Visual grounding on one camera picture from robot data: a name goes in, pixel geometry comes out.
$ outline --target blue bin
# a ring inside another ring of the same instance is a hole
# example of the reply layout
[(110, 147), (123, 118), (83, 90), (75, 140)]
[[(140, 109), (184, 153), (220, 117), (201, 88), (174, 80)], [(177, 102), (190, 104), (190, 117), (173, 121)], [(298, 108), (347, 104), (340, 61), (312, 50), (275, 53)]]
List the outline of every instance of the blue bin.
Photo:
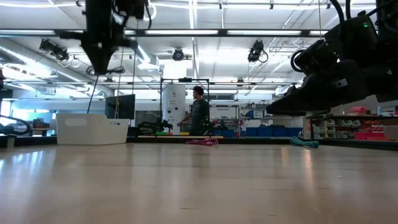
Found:
[(289, 137), (298, 137), (301, 131), (303, 131), (302, 128), (288, 128), (288, 135)]
[(272, 136), (273, 137), (287, 137), (288, 130), (285, 127), (272, 127)]
[(246, 128), (245, 136), (247, 136), (247, 137), (257, 136), (257, 129), (258, 128)]
[(224, 137), (235, 137), (235, 131), (234, 130), (221, 131), (221, 135)]
[(272, 127), (258, 128), (257, 135), (261, 136), (261, 137), (271, 137), (272, 136)]
[(246, 117), (247, 117), (247, 118), (253, 118), (253, 117), (254, 117), (254, 111), (253, 111), (253, 110), (248, 111), (248, 112), (246, 113)]

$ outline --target wooden floor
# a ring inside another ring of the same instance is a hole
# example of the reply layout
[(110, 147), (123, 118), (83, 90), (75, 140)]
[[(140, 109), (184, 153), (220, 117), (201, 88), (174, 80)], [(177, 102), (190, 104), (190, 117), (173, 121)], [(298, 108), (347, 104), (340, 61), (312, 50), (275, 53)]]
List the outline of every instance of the wooden floor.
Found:
[(398, 154), (127, 144), (0, 152), (0, 223), (398, 223)]

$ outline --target dark t-shirt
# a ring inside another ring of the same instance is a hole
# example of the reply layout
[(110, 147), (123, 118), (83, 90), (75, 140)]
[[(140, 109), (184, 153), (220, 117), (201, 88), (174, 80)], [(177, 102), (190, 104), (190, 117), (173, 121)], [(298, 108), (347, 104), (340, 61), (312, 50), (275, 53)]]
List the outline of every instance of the dark t-shirt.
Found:
[(195, 100), (192, 104), (192, 127), (191, 130), (194, 130), (195, 132), (200, 131), (202, 129), (203, 125), (203, 120), (206, 118), (208, 112), (209, 112), (209, 104), (207, 103), (206, 100), (201, 99), (201, 100)]

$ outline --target black screen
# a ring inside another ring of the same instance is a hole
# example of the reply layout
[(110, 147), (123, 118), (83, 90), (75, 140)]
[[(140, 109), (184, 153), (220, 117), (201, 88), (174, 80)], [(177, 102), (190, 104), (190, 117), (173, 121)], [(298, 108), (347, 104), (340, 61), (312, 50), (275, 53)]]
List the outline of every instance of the black screen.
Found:
[[(116, 109), (116, 98), (117, 96), (107, 97), (105, 101), (105, 115), (109, 119), (114, 118), (114, 112)], [(135, 95), (124, 95), (119, 96), (119, 119), (134, 119), (136, 96)]]

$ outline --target pink rope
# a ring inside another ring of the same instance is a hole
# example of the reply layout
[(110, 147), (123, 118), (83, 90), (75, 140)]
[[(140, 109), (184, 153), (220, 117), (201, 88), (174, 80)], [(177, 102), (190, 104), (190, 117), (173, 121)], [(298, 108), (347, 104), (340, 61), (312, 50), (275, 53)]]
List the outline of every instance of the pink rope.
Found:
[(214, 146), (215, 144), (218, 144), (217, 139), (205, 139), (205, 140), (191, 140), (187, 141), (187, 144), (198, 144), (202, 146)]

